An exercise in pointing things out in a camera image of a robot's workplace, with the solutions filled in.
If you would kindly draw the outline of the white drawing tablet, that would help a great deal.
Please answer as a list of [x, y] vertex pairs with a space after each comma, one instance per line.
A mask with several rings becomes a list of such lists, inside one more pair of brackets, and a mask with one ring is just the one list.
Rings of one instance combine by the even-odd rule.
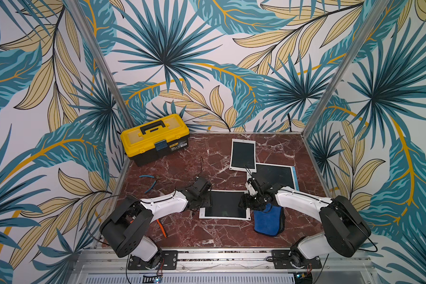
[[245, 191], [211, 191], [211, 206], [200, 208], [199, 218], [250, 221], [250, 208], [239, 206], [245, 193]]
[[232, 139], [230, 170], [257, 172], [255, 141]]

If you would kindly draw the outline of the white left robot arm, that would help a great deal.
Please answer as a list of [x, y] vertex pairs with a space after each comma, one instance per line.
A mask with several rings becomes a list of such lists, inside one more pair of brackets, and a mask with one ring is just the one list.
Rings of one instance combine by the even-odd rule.
[[211, 182], [198, 176], [193, 184], [168, 195], [148, 199], [127, 195], [99, 230], [117, 257], [137, 260], [145, 269], [156, 269], [164, 260], [162, 250], [146, 236], [150, 224], [171, 214], [211, 204]]

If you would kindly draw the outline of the white drawing tablet front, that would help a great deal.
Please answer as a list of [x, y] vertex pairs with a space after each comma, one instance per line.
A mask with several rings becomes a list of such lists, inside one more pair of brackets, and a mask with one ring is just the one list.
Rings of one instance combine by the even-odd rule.
[[230, 170], [257, 172], [255, 141], [232, 139]]

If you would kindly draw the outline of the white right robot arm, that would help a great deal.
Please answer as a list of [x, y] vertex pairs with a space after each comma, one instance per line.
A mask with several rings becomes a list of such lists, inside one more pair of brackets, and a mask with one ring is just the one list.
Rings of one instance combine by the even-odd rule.
[[297, 191], [279, 183], [259, 183], [255, 177], [246, 182], [248, 193], [241, 199], [241, 206], [263, 212], [268, 204], [289, 208], [308, 215], [323, 226], [323, 232], [303, 237], [279, 259], [284, 268], [318, 269], [323, 254], [338, 253], [352, 257], [365, 241], [370, 240], [371, 230], [356, 208], [344, 196], [327, 198]]

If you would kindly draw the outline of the blue microfiber cloth black trim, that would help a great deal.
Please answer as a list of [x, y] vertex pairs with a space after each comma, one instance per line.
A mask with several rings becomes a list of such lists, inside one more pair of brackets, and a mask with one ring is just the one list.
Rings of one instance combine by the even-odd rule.
[[268, 237], [276, 237], [285, 229], [284, 209], [267, 204], [263, 211], [253, 211], [254, 231]]

